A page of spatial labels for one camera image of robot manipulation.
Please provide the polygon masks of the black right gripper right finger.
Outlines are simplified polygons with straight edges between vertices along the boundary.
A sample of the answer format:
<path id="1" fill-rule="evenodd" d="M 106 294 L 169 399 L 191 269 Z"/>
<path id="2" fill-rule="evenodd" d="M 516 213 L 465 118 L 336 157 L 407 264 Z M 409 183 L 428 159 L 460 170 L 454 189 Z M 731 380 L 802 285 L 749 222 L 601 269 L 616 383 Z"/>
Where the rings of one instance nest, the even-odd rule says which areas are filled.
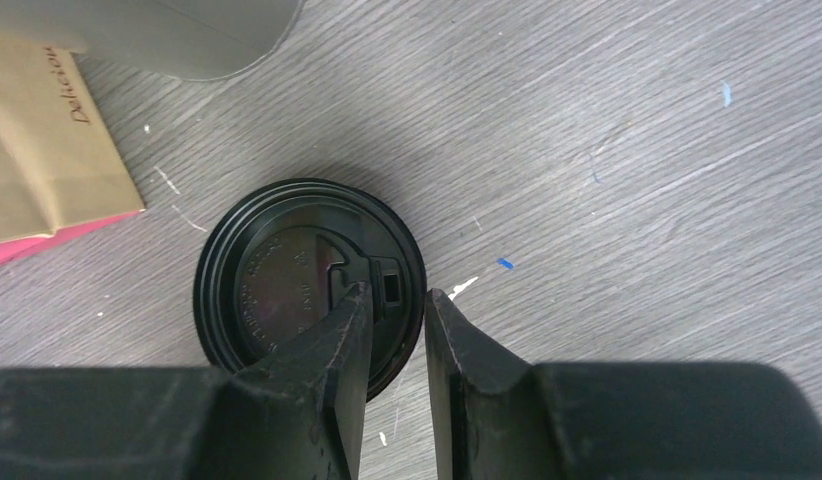
<path id="1" fill-rule="evenodd" d="M 532 364 L 427 294 L 442 479 L 822 479 L 822 424 L 749 362 Z"/>

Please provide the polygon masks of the stack of black lids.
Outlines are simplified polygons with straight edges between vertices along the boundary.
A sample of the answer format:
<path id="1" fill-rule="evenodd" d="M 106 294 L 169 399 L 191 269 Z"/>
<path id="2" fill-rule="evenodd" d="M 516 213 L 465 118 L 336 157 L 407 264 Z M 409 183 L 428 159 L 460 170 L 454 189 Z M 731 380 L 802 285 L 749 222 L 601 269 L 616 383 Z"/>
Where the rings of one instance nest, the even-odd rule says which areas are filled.
<path id="1" fill-rule="evenodd" d="M 400 374 L 422 328 L 427 275 L 411 231 L 382 200 L 317 178 L 262 187 L 217 224 L 198 262 L 193 315 L 209 362 L 244 369 L 369 284 L 367 395 Z"/>

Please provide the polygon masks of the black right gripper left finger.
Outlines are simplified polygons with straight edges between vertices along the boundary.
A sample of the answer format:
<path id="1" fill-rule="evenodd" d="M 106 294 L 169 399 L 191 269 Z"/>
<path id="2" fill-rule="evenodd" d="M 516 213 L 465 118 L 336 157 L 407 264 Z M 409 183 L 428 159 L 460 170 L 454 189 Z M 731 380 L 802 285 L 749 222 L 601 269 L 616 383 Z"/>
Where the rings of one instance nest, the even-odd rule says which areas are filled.
<path id="1" fill-rule="evenodd" d="M 234 374 L 0 369 L 0 479 L 354 479 L 372 329 L 359 282 Z"/>

